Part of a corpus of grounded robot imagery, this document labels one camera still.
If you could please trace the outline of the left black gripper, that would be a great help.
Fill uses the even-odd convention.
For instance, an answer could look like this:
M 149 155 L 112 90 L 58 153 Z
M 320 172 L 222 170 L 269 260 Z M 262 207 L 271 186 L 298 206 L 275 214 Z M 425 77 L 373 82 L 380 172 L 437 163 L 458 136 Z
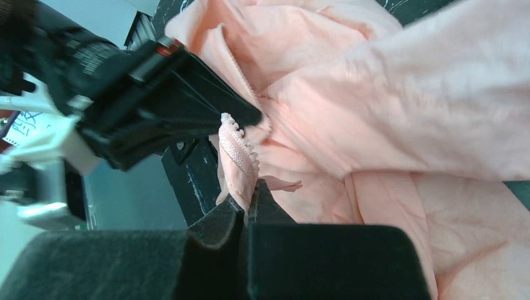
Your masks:
M 64 74 L 69 110 L 94 154 L 127 171 L 178 140 L 218 131 L 221 114 L 242 127 L 263 115 L 175 39 L 124 51 L 100 37 L 70 39 Z

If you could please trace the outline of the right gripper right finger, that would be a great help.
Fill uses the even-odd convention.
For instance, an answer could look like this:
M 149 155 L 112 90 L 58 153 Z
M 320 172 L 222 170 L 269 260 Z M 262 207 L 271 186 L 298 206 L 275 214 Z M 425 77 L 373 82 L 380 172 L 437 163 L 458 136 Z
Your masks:
M 418 255 L 400 229 L 298 224 L 257 182 L 247 227 L 250 299 L 429 299 Z

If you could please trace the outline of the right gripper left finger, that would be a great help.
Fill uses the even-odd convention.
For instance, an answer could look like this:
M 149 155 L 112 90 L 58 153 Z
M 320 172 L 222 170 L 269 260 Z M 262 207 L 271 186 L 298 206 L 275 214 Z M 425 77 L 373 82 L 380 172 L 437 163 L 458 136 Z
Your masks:
M 243 210 L 227 199 L 186 230 L 46 231 L 2 299 L 232 299 Z

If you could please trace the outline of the pink jacket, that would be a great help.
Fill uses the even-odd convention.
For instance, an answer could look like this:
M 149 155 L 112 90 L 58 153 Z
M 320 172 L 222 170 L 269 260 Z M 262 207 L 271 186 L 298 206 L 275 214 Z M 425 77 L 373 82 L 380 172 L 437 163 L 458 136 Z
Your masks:
M 195 1 L 166 25 L 251 104 L 244 131 L 300 223 L 387 224 L 432 299 L 528 299 L 529 2 L 412 25 L 375 1 Z

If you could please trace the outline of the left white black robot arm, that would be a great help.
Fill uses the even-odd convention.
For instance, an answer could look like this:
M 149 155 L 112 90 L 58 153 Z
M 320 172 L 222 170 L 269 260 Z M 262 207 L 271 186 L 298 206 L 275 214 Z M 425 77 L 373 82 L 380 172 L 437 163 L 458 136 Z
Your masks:
M 79 116 L 87 146 L 122 171 L 170 143 L 216 133 L 222 113 L 243 127 L 262 119 L 177 39 L 125 51 L 40 1 L 2 1 L 1 90 L 30 91 L 24 74 L 46 85 L 62 115 Z

